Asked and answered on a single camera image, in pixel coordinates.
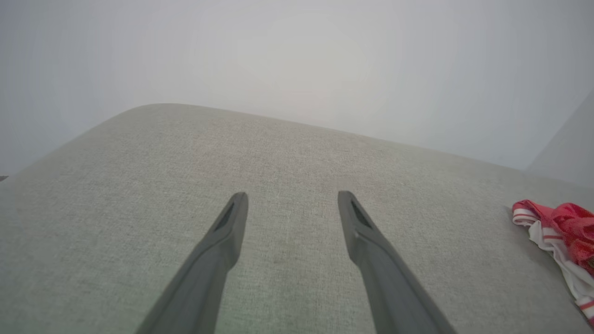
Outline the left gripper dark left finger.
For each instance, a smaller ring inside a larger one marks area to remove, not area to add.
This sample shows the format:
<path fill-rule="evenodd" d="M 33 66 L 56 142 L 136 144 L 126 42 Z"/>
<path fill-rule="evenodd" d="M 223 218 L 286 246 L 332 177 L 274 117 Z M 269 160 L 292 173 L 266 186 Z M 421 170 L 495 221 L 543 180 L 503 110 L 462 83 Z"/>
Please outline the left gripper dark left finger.
<path fill-rule="evenodd" d="M 237 263 L 248 216 L 248 195 L 232 195 L 167 285 L 138 334 L 212 334 L 228 272 Z"/>

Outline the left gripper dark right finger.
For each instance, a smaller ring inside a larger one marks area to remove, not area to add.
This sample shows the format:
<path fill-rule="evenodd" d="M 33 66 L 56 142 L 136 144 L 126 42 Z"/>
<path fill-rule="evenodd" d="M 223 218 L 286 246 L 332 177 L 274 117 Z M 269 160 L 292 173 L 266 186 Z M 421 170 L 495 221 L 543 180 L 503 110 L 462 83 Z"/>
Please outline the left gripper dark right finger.
<path fill-rule="evenodd" d="M 350 260 L 358 267 L 378 334 L 453 334 L 407 264 L 382 235 L 355 195 L 337 197 Z"/>

